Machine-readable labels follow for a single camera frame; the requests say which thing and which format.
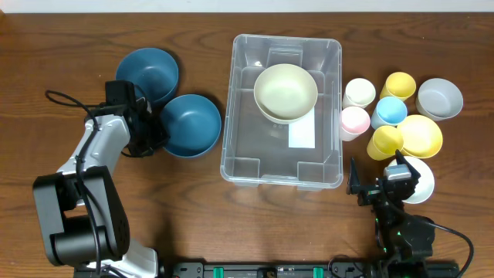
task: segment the clear storage box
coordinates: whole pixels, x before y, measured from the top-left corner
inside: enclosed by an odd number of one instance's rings
[[[289,147],[290,125],[266,119],[254,101],[254,83],[266,68],[301,66],[318,88],[315,147]],[[341,45],[334,39],[240,35],[233,42],[220,172],[237,185],[336,188],[343,180],[339,138]]]

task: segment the wooden table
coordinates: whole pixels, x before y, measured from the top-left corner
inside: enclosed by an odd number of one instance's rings
[[[179,57],[178,94],[215,97],[224,113],[232,41],[241,33],[334,38],[343,46],[343,84],[363,76],[379,90],[386,76],[410,73],[418,85],[444,77],[463,92],[465,106],[439,124],[441,152],[426,163],[436,178],[426,203],[408,212],[464,232],[475,243],[467,277],[494,272],[494,16],[492,14],[112,14],[5,15],[0,19],[0,276],[68,277],[45,257],[32,183],[72,154],[84,112],[50,103],[46,89],[85,103],[104,98],[119,61],[142,47]],[[414,97],[407,101],[412,114]],[[344,170],[354,155],[364,180],[389,162],[372,161],[372,132],[344,143]],[[219,174],[221,144],[202,158],[160,151],[122,157],[113,180],[131,235],[167,262],[329,261],[337,254],[371,257],[374,217],[345,195],[345,184],[321,192],[261,185],[240,188]],[[435,259],[465,262],[460,238],[436,231]]]

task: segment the blue bowl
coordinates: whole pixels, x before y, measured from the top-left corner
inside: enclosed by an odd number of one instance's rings
[[[170,101],[178,86],[178,65],[173,57],[161,49],[138,49],[122,59],[116,80],[132,82],[136,97],[146,97],[152,107]]]
[[[222,131],[218,108],[195,94],[174,98],[164,106],[160,117],[170,134],[164,149],[180,158],[196,158],[207,153]]]

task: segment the blue cup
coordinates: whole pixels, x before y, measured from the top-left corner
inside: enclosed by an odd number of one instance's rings
[[[152,107],[159,107],[175,95],[178,65],[161,49],[138,49],[122,59],[115,79],[132,82],[137,98],[146,97]]]
[[[170,135],[164,149],[180,158],[196,158],[207,153],[222,131],[218,108],[195,94],[174,98],[164,106],[160,117]]]
[[[407,106],[397,97],[384,97],[377,103],[372,113],[370,125],[378,129],[384,125],[396,127],[408,114]]]

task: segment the white sheet of paper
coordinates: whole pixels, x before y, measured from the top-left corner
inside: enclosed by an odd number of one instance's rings
[[[288,147],[316,147],[314,108],[302,119],[288,125]]]

